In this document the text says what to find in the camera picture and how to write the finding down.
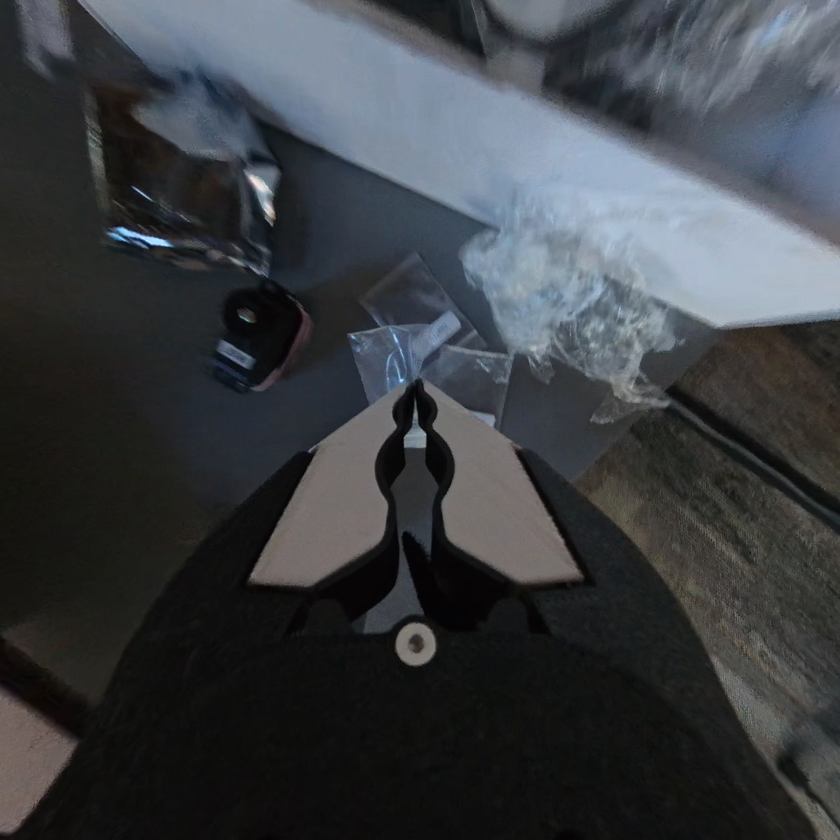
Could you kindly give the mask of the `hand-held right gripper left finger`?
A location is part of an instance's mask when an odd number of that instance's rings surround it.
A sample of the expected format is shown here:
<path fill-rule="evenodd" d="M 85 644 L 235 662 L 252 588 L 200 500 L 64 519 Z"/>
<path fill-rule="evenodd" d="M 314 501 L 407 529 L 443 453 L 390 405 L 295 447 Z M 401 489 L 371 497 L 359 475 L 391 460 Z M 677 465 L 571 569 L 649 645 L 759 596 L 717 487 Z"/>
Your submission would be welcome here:
<path fill-rule="evenodd" d="M 334 600 L 351 621 L 390 593 L 400 564 L 392 486 L 413 415 L 414 386 L 400 385 L 315 447 L 251 585 Z"/>

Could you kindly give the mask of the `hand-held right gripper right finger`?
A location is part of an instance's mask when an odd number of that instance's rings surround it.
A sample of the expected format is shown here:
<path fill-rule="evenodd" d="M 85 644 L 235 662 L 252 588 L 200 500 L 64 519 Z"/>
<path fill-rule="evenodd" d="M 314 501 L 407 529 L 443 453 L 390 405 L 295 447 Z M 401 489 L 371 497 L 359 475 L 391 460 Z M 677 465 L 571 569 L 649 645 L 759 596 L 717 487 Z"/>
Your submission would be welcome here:
<path fill-rule="evenodd" d="M 534 595 L 582 585 L 585 573 L 518 447 L 436 386 L 413 387 L 436 483 L 430 550 L 402 537 L 424 613 L 449 631 L 511 623 L 546 631 Z"/>

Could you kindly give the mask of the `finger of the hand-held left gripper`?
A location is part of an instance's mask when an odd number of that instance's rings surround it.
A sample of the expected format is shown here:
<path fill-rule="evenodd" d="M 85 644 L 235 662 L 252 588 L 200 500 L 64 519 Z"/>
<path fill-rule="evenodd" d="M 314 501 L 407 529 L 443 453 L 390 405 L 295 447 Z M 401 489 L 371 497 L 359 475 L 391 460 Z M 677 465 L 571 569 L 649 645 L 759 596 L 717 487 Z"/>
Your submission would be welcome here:
<path fill-rule="evenodd" d="M 1 641 L 1 836 L 13 837 L 88 729 L 87 698 Z"/>

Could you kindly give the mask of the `dark grey desk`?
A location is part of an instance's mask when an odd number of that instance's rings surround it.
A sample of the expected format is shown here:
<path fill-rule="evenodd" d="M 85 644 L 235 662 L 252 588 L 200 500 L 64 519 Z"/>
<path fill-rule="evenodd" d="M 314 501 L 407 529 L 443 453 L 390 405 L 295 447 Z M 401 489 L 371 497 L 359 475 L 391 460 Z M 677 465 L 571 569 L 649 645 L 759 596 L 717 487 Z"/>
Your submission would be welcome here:
<path fill-rule="evenodd" d="M 418 253 L 497 336 L 459 262 L 475 220 L 269 129 L 277 277 L 314 334 L 267 392 L 216 383 L 219 309 L 254 278 L 103 244 L 79 89 L 18 35 L 2 2 L 2 637 L 93 706 L 203 537 L 366 406 L 345 334 L 367 287 Z"/>

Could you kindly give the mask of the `small black device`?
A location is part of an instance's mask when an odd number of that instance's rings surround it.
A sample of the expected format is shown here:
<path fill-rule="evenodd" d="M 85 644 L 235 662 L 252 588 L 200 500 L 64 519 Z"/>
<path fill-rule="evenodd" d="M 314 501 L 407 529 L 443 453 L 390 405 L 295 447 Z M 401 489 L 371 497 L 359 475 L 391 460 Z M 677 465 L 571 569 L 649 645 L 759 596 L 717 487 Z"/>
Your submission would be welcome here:
<path fill-rule="evenodd" d="M 237 394 L 264 392 L 289 375 L 311 335 L 305 308 L 274 280 L 234 290 L 224 301 L 211 375 Z"/>

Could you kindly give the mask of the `crumpled clear plastic wrap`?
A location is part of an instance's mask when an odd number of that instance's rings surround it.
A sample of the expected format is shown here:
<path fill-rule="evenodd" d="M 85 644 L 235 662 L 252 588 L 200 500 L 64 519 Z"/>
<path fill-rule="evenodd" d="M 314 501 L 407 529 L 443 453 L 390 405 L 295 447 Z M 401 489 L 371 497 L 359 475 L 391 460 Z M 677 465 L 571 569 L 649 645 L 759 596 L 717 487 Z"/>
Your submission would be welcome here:
<path fill-rule="evenodd" d="M 591 415 L 608 425 L 660 411 L 671 400 L 644 372 L 650 354 L 681 340 L 678 317 L 654 294 L 666 263 L 639 224 L 665 222 L 662 208 L 633 197 L 561 191 L 519 196 L 498 226 L 469 239 L 459 258 L 487 300 L 507 349 L 549 382 L 561 362 L 607 391 Z"/>

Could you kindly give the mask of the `pile of small screw bags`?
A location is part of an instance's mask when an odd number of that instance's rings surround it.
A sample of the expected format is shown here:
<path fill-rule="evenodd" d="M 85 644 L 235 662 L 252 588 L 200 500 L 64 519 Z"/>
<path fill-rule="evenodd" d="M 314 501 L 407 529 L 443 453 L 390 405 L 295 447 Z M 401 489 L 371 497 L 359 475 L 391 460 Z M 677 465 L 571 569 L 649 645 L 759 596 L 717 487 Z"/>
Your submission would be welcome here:
<path fill-rule="evenodd" d="M 512 357 L 490 350 L 419 255 L 405 258 L 360 304 L 374 327 L 347 339 L 370 405 L 422 379 L 501 429 Z"/>

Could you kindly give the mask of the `crumpled silver foil bag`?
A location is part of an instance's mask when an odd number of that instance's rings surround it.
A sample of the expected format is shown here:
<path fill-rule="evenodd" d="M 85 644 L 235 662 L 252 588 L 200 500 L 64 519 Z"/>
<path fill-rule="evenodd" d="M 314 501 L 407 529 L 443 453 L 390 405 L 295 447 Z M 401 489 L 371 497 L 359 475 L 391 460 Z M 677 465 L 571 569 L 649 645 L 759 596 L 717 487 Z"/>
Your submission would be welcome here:
<path fill-rule="evenodd" d="M 91 81 L 83 103 L 110 247 L 270 275 L 281 169 L 236 87 L 178 71 Z"/>

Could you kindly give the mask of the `orange white cardboard box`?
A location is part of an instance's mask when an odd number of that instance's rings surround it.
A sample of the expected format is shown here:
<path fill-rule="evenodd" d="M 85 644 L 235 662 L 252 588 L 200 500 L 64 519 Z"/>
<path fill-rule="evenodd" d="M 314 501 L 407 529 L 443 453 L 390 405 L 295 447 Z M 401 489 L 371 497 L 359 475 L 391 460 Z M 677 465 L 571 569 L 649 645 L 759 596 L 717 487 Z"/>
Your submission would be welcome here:
<path fill-rule="evenodd" d="M 236 82 L 271 124 L 484 224 L 515 196 L 620 209 L 651 293 L 722 329 L 838 319 L 838 226 L 649 134 L 494 77 L 369 2 L 93 1 L 155 70 Z"/>

